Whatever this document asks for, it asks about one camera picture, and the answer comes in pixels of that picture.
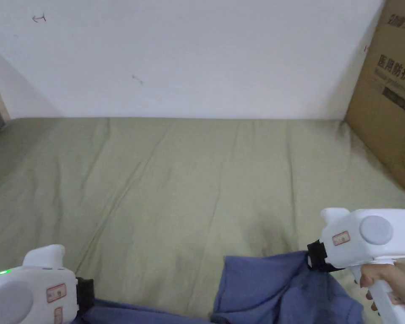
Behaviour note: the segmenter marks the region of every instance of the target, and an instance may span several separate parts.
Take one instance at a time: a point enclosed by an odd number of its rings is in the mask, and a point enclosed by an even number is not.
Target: printed logo
[[[55,302],[66,295],[66,285],[63,283],[61,285],[48,288],[46,290],[46,301],[48,303]]]
[[[347,231],[342,232],[338,235],[333,236],[333,244],[335,246],[340,246],[341,244],[344,244],[346,242],[349,242],[351,239],[349,237],[349,234]]]

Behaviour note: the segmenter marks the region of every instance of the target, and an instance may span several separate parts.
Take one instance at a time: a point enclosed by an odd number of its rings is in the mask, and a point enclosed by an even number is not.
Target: sticker
[[[54,324],[63,324],[63,307],[54,309]]]
[[[350,241],[350,238],[349,238],[349,234],[347,231],[333,236],[333,244],[335,246],[340,246],[341,244],[344,244],[349,241]]]
[[[61,285],[48,288],[46,290],[46,300],[48,303],[52,303],[66,295],[66,285],[63,283]]]
[[[403,300],[401,300],[393,291],[390,291],[387,294],[393,305],[405,305]]]

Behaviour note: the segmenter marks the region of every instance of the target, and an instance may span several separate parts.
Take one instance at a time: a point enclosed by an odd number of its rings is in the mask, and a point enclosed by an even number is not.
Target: wrinkle
[[[225,160],[222,161],[221,166],[220,166],[219,181],[218,181],[218,192],[217,192],[216,199],[215,199],[215,206],[213,208],[212,217],[210,218],[210,221],[208,223],[207,239],[205,241],[205,246],[204,246],[204,249],[202,251],[200,264],[198,265],[197,275],[195,276],[195,279],[194,279],[193,284],[192,284],[192,289],[190,290],[189,299],[188,299],[188,302],[187,302],[187,305],[186,305],[186,312],[189,311],[190,302],[192,300],[192,296],[193,296],[193,293],[195,291],[195,287],[197,286],[198,277],[200,276],[201,268],[203,266],[204,256],[205,256],[206,251],[207,251],[210,232],[212,231],[212,227],[213,227],[213,221],[215,219],[216,211],[218,210],[218,205],[219,205],[219,201],[220,201],[220,197],[221,197],[222,174],[223,174],[223,171],[224,171],[224,164],[225,164]]]
[[[162,142],[165,140],[165,138],[167,137],[168,132],[170,131],[171,127],[174,125],[174,121],[167,127],[167,129],[164,131],[164,133],[162,134],[161,138],[158,140],[158,142],[156,142],[156,144],[154,145],[154,148],[151,150],[149,157],[147,158],[147,160],[144,163],[144,166],[141,170],[141,175],[138,177],[138,179],[141,179],[142,175],[145,173],[145,170],[149,164],[149,162],[152,160],[156,150],[159,148],[159,146],[162,144]],[[109,211],[107,213],[105,213],[105,211],[107,210],[107,207],[104,208],[104,210],[102,211],[102,218],[100,221],[99,226],[97,227],[97,229],[95,230],[91,240],[89,241],[89,244],[87,245],[87,247],[84,249],[83,251],[83,255],[80,258],[80,262],[76,267],[76,273],[79,271],[79,269],[81,268],[82,264],[85,262],[86,259],[92,259],[93,255],[95,253],[95,249],[94,247],[97,245],[100,237],[102,236],[103,232],[105,231],[107,224],[109,221],[111,221],[111,216],[114,215],[114,212],[118,209],[118,207],[120,206],[121,201],[123,200],[123,198],[127,195],[127,193],[129,192],[129,190],[132,188],[134,182],[136,181],[136,173],[138,172],[138,170],[140,169],[142,165],[142,162],[139,162],[136,167],[132,170],[131,174],[126,178],[126,181],[123,185],[123,188],[119,191],[119,196],[117,198],[112,198],[112,206],[111,208],[109,208]]]
[[[295,242],[295,247],[294,250],[298,249],[298,240],[297,240],[297,211],[295,208],[295,202],[297,200],[297,197],[295,196],[295,190],[294,190],[294,165],[293,165],[293,156],[292,156],[292,150],[291,150],[291,130],[290,130],[290,122],[286,122],[286,150],[287,150],[287,159],[288,159],[288,165],[289,165],[289,177],[290,177],[290,183],[291,183],[291,208],[292,208],[292,223],[294,225],[294,242]]]
[[[102,143],[100,145],[100,148],[97,150],[96,154],[94,155],[93,162],[91,163],[91,165],[89,167],[89,170],[87,171],[87,173],[85,174],[85,176],[82,179],[81,191],[83,193],[85,192],[85,189],[86,189],[86,186],[87,186],[87,181],[89,180],[90,176],[92,175],[93,170],[95,168],[95,165],[97,164],[97,162],[99,160],[100,154],[102,153],[102,151],[104,150],[107,142],[111,138],[111,119],[110,118],[108,118],[107,121],[106,121],[106,134],[104,136],[102,136],[102,138],[103,138],[103,141],[102,141]]]
[[[62,198],[62,172],[60,168],[60,160],[58,157],[54,159],[54,164],[56,166],[56,172],[54,177],[54,199],[53,204],[55,204],[54,210],[56,211],[56,219],[54,225],[53,241],[58,242],[60,237],[60,226],[63,220],[63,198]]]
[[[239,128],[240,128],[240,121],[238,121],[237,127],[235,129],[234,141],[233,141],[233,144],[232,144],[232,151],[231,151],[232,156],[235,156],[235,151],[237,149],[237,140],[238,140]]]

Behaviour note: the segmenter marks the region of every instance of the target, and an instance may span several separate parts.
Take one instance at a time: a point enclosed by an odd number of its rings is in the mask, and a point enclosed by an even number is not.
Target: finger
[[[374,284],[375,281],[381,280],[383,274],[389,267],[394,268],[394,265],[363,265],[361,267],[362,277],[360,278],[360,287],[370,287]]]
[[[374,280],[372,279],[372,277],[369,277],[366,274],[362,273],[362,276],[360,277],[360,288],[370,287],[373,284],[374,284]]]

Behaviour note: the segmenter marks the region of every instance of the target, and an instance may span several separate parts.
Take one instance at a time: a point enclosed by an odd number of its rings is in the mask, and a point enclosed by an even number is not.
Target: mattress
[[[225,255],[306,249],[328,206],[405,208],[339,121],[21,119],[0,132],[0,270],[59,243],[101,299],[207,318]],[[352,275],[334,276],[378,322]]]

